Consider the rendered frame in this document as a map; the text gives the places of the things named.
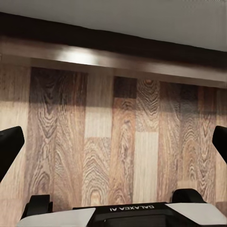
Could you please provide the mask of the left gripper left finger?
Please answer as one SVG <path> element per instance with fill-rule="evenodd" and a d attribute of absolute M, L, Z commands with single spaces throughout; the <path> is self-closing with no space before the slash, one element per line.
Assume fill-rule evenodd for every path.
<path fill-rule="evenodd" d="M 25 143 L 20 126 L 0 131 L 0 182 Z"/>

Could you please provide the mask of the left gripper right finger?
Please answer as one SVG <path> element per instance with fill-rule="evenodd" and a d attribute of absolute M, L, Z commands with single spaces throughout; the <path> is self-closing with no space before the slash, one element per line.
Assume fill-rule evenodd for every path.
<path fill-rule="evenodd" d="M 216 126 L 212 142 L 227 163 L 227 128 Z"/>

